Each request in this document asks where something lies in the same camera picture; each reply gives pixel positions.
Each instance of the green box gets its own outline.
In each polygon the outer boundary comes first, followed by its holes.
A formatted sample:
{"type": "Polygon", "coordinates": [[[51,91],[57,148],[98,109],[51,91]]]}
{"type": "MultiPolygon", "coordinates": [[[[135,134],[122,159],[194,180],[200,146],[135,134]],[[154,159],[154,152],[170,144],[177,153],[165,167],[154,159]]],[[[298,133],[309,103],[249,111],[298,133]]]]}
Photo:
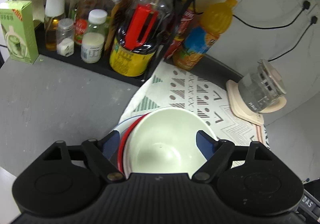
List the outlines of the green box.
{"type": "Polygon", "coordinates": [[[10,58],[33,64],[39,56],[31,1],[0,3],[0,23],[10,58]]]}

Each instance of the white bowl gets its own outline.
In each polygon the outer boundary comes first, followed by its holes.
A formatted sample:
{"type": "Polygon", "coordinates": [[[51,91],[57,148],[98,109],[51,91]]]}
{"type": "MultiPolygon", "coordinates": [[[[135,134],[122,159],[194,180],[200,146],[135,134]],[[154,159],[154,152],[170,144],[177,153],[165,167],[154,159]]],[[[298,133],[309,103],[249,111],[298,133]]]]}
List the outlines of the white bowl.
{"type": "Polygon", "coordinates": [[[165,107],[148,114],[125,144],[124,174],[186,172],[191,178],[206,162],[196,145],[199,130],[216,139],[211,128],[186,109],[165,107]]]}

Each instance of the salt shaker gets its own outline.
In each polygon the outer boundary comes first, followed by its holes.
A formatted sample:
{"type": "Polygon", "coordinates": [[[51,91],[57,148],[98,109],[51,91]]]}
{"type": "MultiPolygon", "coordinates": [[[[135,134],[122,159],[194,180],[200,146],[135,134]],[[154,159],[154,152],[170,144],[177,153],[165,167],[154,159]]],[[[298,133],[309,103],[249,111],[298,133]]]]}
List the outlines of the salt shaker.
{"type": "Polygon", "coordinates": [[[57,28],[57,53],[68,57],[74,53],[75,27],[72,19],[62,19],[57,28]]]}

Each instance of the black shelf frame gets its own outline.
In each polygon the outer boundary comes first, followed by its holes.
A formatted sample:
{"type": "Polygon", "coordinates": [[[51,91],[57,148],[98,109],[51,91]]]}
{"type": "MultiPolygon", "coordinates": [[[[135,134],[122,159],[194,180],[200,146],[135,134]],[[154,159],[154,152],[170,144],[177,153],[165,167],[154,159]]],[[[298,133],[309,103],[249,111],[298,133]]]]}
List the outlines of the black shelf frame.
{"type": "Polygon", "coordinates": [[[194,0],[186,0],[184,2],[184,4],[182,5],[182,7],[178,11],[175,10],[176,13],[174,15],[174,20],[175,20],[174,26],[173,26],[173,29],[171,31],[169,38],[167,39],[166,43],[163,45],[161,50],[157,51],[157,53],[153,56],[146,71],[138,77],[126,77],[126,76],[123,76],[123,75],[115,72],[109,64],[108,56],[102,57],[99,60],[99,62],[97,62],[97,63],[87,64],[81,60],[80,50],[77,47],[75,48],[75,53],[69,57],[64,57],[64,56],[58,55],[56,51],[47,50],[45,48],[44,28],[42,25],[39,26],[38,28],[36,28],[36,40],[37,40],[37,45],[38,45],[38,51],[40,54],[54,58],[56,60],[61,60],[63,62],[72,64],[72,65],[75,65],[75,66],[78,66],[78,67],[81,67],[84,69],[88,69],[93,72],[97,72],[99,74],[102,74],[102,75],[105,75],[108,77],[112,77],[117,80],[121,80],[123,82],[130,83],[132,85],[142,86],[143,83],[152,76],[153,72],[155,71],[156,67],[160,63],[160,61],[163,58],[164,54],[166,53],[167,49],[171,45],[171,43],[177,33],[181,18],[183,16],[184,12],[187,10],[189,5],[193,1],[194,0]]]}

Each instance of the gray countertop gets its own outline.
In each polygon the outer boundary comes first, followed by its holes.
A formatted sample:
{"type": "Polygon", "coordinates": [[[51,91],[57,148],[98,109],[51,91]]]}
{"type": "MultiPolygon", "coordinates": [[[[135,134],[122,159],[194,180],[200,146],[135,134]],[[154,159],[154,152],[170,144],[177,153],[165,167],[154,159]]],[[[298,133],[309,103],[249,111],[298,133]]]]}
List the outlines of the gray countertop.
{"type": "MultiPolygon", "coordinates": [[[[241,76],[210,57],[191,71],[224,88],[241,76]]],[[[78,145],[117,125],[138,87],[40,55],[0,69],[0,166],[18,176],[57,140],[78,145]]]]}

